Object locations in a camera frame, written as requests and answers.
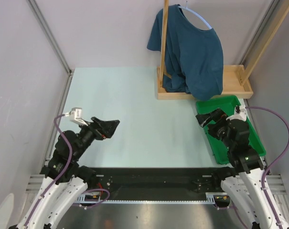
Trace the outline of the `blue t shirt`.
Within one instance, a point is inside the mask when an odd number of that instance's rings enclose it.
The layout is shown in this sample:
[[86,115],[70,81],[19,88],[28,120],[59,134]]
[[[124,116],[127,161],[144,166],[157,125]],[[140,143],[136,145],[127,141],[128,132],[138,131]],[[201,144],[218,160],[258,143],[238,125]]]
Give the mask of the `blue t shirt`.
[[165,69],[162,87],[209,100],[223,91],[224,56],[214,29],[195,27],[178,4],[168,7]]

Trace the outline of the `light blue plastic hanger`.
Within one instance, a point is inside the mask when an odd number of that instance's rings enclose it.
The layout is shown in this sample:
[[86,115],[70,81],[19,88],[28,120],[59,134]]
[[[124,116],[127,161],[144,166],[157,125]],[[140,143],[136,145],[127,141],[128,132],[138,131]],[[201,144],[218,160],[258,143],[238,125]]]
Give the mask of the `light blue plastic hanger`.
[[192,9],[190,9],[188,7],[188,0],[185,1],[185,6],[181,6],[180,5],[179,8],[182,9],[182,10],[186,10],[186,11],[190,12],[191,14],[195,15],[198,19],[200,19],[205,24],[205,26],[209,30],[212,29],[212,26],[200,14],[198,14],[197,12],[193,11]]

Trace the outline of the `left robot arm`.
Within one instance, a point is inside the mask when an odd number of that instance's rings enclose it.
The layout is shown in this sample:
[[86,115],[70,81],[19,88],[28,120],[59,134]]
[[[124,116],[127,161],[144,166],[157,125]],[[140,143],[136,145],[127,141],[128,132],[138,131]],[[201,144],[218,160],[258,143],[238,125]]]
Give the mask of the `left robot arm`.
[[98,187],[96,172],[79,166],[78,160],[95,141],[110,139],[120,121],[103,121],[92,117],[85,121],[76,111],[64,114],[80,127],[80,132],[59,130],[53,157],[42,168],[44,175],[39,192],[23,219],[14,229],[55,229],[68,209],[85,192],[109,191]]

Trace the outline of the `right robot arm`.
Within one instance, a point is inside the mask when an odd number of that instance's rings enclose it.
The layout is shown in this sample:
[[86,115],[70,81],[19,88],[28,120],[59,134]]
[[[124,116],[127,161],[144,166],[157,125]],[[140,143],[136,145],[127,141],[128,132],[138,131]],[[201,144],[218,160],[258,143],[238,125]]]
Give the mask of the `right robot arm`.
[[201,127],[220,140],[227,148],[231,167],[215,171],[212,187],[224,191],[231,199],[238,218],[247,229],[289,229],[289,223],[281,213],[269,188],[262,160],[250,145],[250,126],[244,106],[236,106],[228,116],[220,108],[197,114]]

